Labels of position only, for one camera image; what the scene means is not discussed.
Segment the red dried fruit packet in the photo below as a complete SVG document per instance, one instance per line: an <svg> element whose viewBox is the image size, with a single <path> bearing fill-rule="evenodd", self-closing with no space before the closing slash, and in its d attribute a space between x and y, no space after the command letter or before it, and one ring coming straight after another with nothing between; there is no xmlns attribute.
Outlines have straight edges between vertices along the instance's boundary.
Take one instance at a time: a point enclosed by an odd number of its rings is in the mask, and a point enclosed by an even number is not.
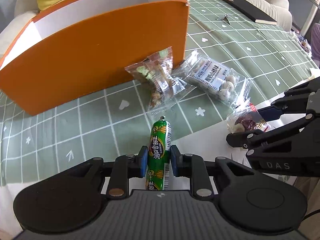
<svg viewBox="0 0 320 240"><path fill-rule="evenodd" d="M271 129L255 105L250 102L239 106L227 116L227 128L230 133L248 132L255 129L267 132Z"/></svg>

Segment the green sausage snack stick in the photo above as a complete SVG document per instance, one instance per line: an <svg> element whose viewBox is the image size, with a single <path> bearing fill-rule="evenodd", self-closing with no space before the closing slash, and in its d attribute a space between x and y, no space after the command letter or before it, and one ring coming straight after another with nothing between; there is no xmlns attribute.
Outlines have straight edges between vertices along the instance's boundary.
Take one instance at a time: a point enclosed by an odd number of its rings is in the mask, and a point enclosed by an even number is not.
<svg viewBox="0 0 320 240"><path fill-rule="evenodd" d="M161 116L151 129L146 170L146 189L163 191L169 187L171 124Z"/></svg>

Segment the green checkered tablecloth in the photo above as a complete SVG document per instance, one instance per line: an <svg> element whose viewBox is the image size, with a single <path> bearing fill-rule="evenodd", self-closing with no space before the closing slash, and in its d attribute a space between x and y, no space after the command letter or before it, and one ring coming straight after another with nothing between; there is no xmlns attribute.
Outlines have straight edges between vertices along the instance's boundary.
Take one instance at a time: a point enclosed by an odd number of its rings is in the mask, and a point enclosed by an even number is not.
<svg viewBox="0 0 320 240"><path fill-rule="evenodd" d="M149 142L164 115L172 140L217 124L241 101L255 105L316 68L295 34L257 24L222 0L189 0L185 53L191 70L160 72L162 61L124 73L128 82L29 115L1 94L1 185L43 180L93 157L113 161Z"/></svg>

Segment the white ball candy packet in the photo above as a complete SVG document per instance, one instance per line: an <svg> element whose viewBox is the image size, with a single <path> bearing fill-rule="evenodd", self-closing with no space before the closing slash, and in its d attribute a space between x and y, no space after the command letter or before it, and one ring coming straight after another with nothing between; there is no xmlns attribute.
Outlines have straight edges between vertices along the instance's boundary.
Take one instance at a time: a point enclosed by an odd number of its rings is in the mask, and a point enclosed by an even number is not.
<svg viewBox="0 0 320 240"><path fill-rule="evenodd" d="M233 110L249 102L250 79L197 50L180 63L175 74Z"/></svg>

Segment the black notebook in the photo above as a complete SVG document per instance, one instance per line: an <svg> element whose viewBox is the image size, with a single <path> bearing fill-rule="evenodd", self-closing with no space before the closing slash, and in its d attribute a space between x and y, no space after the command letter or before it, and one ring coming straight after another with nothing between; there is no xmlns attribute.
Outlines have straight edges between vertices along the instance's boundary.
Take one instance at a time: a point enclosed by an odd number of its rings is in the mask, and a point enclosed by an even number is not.
<svg viewBox="0 0 320 240"><path fill-rule="evenodd" d="M257 8L247 0L222 0L243 13L250 20L259 24L276 25L277 22L271 16Z"/></svg>

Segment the mixed nuts snack packet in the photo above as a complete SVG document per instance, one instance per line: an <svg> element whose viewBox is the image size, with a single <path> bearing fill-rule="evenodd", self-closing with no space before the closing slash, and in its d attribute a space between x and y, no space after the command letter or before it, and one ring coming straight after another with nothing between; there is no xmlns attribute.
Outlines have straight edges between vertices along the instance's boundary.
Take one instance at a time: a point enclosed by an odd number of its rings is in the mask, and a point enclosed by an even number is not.
<svg viewBox="0 0 320 240"><path fill-rule="evenodd" d="M151 90L150 111L171 107L178 98L187 93L187 84L179 77L172 76L173 52L171 47L127 66L125 70Z"/></svg>

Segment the small metal clip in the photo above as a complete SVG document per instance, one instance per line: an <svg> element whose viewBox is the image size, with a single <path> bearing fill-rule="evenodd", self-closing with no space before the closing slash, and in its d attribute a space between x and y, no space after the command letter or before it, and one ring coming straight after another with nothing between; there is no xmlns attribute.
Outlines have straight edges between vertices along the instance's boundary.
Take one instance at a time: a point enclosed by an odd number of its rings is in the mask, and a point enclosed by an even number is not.
<svg viewBox="0 0 320 240"><path fill-rule="evenodd" d="M229 16L227 14L225 14L223 17L217 18L217 21L222 21L225 24L231 25L230 21L229 21Z"/></svg>

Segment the orange cardboard box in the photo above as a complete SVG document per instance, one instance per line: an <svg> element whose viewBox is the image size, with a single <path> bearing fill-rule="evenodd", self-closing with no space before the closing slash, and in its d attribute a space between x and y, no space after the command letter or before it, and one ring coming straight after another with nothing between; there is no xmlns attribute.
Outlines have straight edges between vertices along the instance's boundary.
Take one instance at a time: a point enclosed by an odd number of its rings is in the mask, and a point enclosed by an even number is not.
<svg viewBox="0 0 320 240"><path fill-rule="evenodd" d="M1 90L31 115L129 81L162 49L184 56L187 0L63 0L30 19L1 59Z"/></svg>

